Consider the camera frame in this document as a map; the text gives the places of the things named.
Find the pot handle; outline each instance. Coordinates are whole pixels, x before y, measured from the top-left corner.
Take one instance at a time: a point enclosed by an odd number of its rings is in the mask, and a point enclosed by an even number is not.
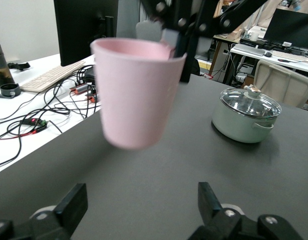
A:
[[[260,123],[256,123],[256,122],[253,123],[253,128],[257,128],[257,129],[269,131],[269,130],[273,129],[273,127],[274,127],[273,124],[270,124],[270,126],[263,126]]]

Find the water bottle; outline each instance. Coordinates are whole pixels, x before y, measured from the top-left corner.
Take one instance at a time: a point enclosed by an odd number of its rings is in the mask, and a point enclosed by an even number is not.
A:
[[[9,68],[7,66],[2,48],[0,46],[0,86],[3,84],[13,84],[15,83],[12,75],[10,74]]]

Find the chair backrest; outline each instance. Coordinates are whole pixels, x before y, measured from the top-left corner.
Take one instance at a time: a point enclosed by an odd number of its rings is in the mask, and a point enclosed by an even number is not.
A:
[[[265,60],[257,64],[254,86],[270,98],[298,108],[308,100],[308,77]]]
[[[162,27],[160,23],[149,20],[141,21],[136,24],[136,38],[159,42],[162,38]]]

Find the keyboard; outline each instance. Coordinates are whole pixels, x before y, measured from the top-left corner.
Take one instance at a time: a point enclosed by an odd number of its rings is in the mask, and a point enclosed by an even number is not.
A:
[[[20,89],[28,92],[41,92],[53,86],[59,80],[69,76],[73,71],[84,66],[85,61],[78,61],[68,66],[57,66],[42,75],[20,86]]]
[[[308,62],[308,57],[305,56],[299,56],[299,55],[294,55],[290,54],[287,52],[281,52],[281,51],[273,51],[273,55],[278,57],[278,58],[285,58],[289,60],[294,60],[294,61],[307,61]]]
[[[263,49],[258,49],[258,48],[255,48],[255,47],[252,47],[252,46],[247,46],[247,45],[244,45],[244,44],[237,44],[234,46],[234,49],[237,49],[237,50],[240,50],[240,51],[243,51],[243,52],[247,52],[247,53],[250,53],[250,54],[255,54],[255,55],[258,55],[258,56],[262,56],[265,54],[265,50]]]

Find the pink cup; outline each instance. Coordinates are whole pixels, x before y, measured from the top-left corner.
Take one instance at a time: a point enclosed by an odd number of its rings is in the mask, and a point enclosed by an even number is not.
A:
[[[185,58],[165,44],[101,38],[91,44],[105,138],[123,149],[143,149],[161,138]]]

